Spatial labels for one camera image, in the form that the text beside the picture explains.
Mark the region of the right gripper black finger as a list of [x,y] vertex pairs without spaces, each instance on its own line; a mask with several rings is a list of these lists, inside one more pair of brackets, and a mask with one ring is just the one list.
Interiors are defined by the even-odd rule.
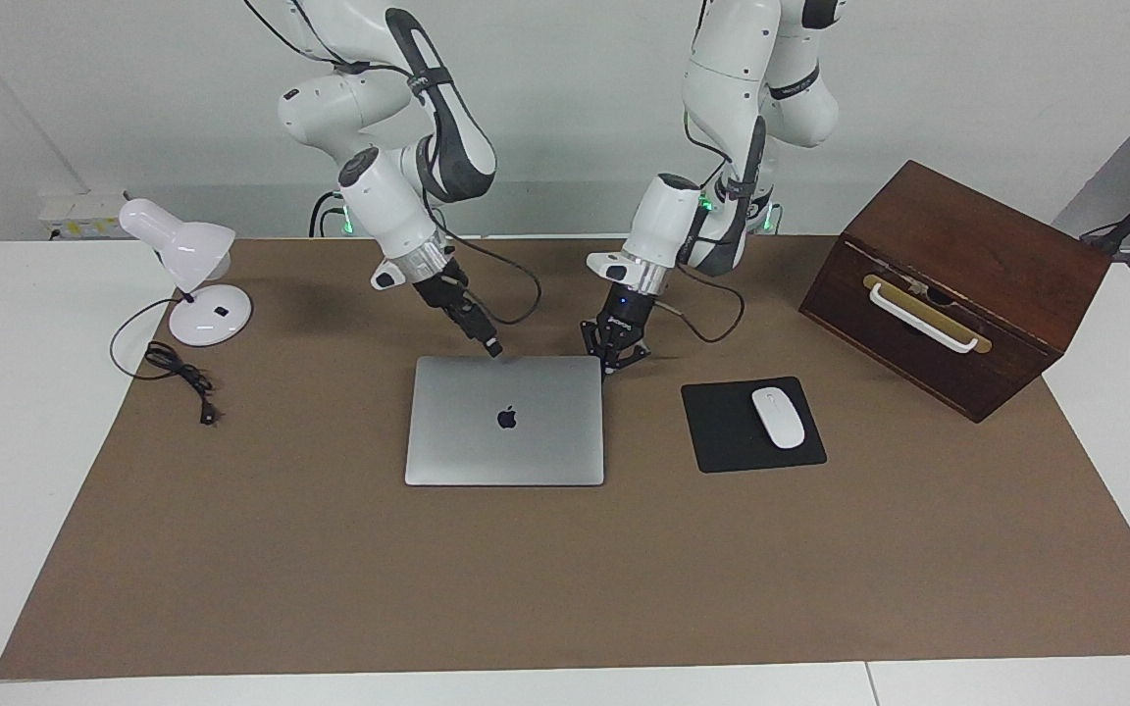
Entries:
[[494,356],[494,325],[479,305],[447,305],[444,313],[467,338],[483,345],[485,352]]
[[471,300],[467,296],[459,299],[459,326],[467,338],[483,345],[483,349],[490,357],[498,357],[502,354],[503,348],[496,326],[489,320],[488,313],[476,300]]

